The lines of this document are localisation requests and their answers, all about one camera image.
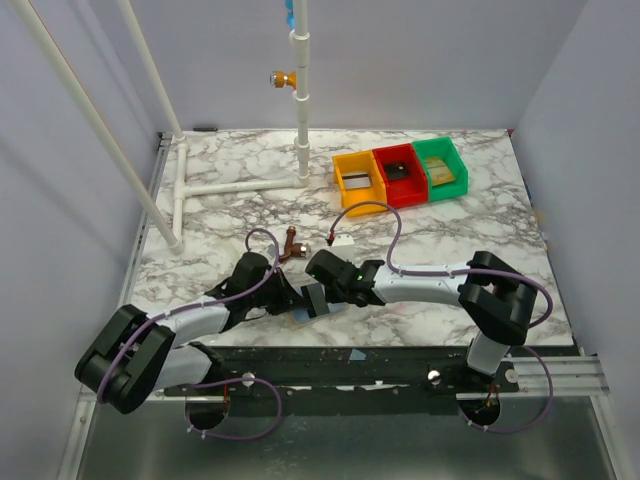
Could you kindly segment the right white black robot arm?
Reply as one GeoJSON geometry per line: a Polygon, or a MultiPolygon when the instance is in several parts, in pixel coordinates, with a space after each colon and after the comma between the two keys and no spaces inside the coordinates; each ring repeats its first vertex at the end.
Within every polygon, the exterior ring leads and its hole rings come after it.
{"type": "Polygon", "coordinates": [[[460,307],[479,333],[466,356],[471,370],[493,376],[508,350],[526,342],[538,287],[497,256],[478,251],[466,264],[393,267],[383,260],[362,265],[328,250],[315,254],[306,273],[325,287],[330,303],[358,307],[420,302],[460,307]]]}

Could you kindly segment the beige card holder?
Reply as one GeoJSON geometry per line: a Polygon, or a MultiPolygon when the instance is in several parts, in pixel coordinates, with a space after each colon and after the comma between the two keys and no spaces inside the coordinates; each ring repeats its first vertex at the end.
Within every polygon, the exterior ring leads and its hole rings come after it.
{"type": "Polygon", "coordinates": [[[346,303],[328,303],[319,307],[295,309],[291,312],[291,324],[294,327],[306,326],[322,317],[342,312],[347,307],[346,303]]]}

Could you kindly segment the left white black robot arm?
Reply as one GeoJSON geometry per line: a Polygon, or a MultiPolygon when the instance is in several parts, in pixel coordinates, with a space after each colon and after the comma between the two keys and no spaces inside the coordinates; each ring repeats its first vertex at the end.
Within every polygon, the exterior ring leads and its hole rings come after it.
{"type": "Polygon", "coordinates": [[[122,414],[158,389],[201,382],[218,360],[196,340],[246,322],[254,309],[279,315],[308,299],[263,254],[246,252],[231,275],[198,302],[149,316],[119,307],[78,361],[74,377],[122,414]]]}

